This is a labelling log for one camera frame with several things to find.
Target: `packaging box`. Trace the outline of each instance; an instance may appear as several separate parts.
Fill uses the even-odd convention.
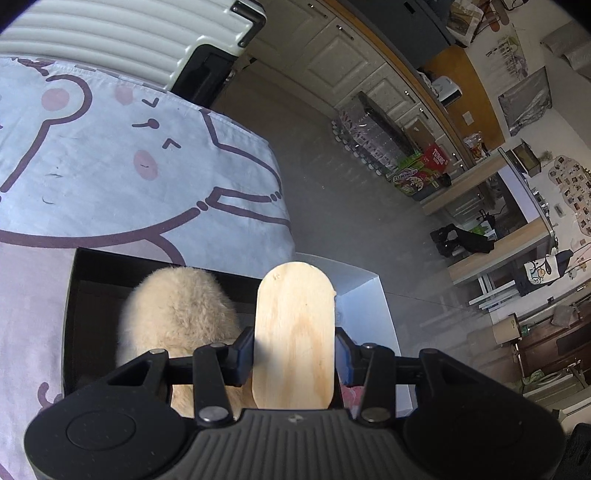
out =
[[[405,195],[412,196],[441,176],[449,158],[437,144],[430,145],[421,157],[401,164],[390,181]]]
[[[379,277],[367,270],[314,255],[296,261],[321,269],[336,296],[336,324],[354,342],[374,342],[400,355]],[[125,299],[142,280],[170,264],[145,258],[79,248],[74,256],[64,322],[63,387],[65,395],[115,368],[119,314]],[[242,327],[253,326],[260,279],[211,272],[233,301]],[[407,385],[397,387],[399,416],[413,409]]]

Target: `white cabinet door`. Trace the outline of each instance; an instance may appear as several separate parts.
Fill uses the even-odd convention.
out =
[[[314,0],[264,0],[267,23],[247,48],[263,63],[284,72],[335,15]]]
[[[287,76],[336,106],[384,63],[368,42],[335,18],[306,45]]]
[[[431,112],[422,104],[418,103],[409,112],[405,113],[402,117],[396,120],[396,123],[401,128],[406,128],[412,125],[415,121],[421,121],[425,127],[433,134],[434,138],[439,138],[445,132],[439,122],[431,114]]]
[[[336,108],[345,106],[358,92],[366,93],[392,120],[398,120],[420,103],[417,95],[388,63],[384,63],[357,85]]]

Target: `appliance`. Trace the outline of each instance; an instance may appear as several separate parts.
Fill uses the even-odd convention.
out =
[[[444,107],[448,107],[462,96],[461,88],[449,77],[439,77],[432,85]]]

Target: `kitchen counter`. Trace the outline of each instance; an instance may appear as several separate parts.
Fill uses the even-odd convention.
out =
[[[353,1],[361,4],[362,0],[323,0],[334,12],[344,18],[347,22],[357,28],[373,46],[382,53],[388,60],[388,63],[397,71],[397,73],[412,87],[413,91],[419,96],[425,106],[427,106],[436,117],[443,128],[445,134],[449,137],[454,148],[460,154],[466,168],[475,165],[472,155],[462,141],[462,136],[450,119],[447,111],[433,92],[427,88],[423,80],[418,75],[413,65],[401,54],[394,43],[388,38],[387,28],[383,30],[377,24],[372,23],[360,10],[358,10]]]

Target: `wooden countertop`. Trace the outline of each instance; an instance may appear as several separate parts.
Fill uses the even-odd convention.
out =
[[[456,148],[467,166],[473,167],[475,165],[470,151],[462,141],[460,132],[452,122],[443,105],[437,100],[433,92],[426,88],[426,85],[420,79],[417,71],[409,64],[404,56],[398,51],[387,38],[380,34],[379,31],[374,31],[370,26],[357,17],[353,12],[343,6],[339,0],[323,0],[323,2],[332,8],[340,17],[351,23],[366,39],[374,45],[374,47],[382,53],[388,63],[398,72],[398,74],[406,80],[406,82],[413,88],[415,93],[421,99],[422,103],[428,107],[434,116],[437,118],[444,132],[450,138],[453,146]]]

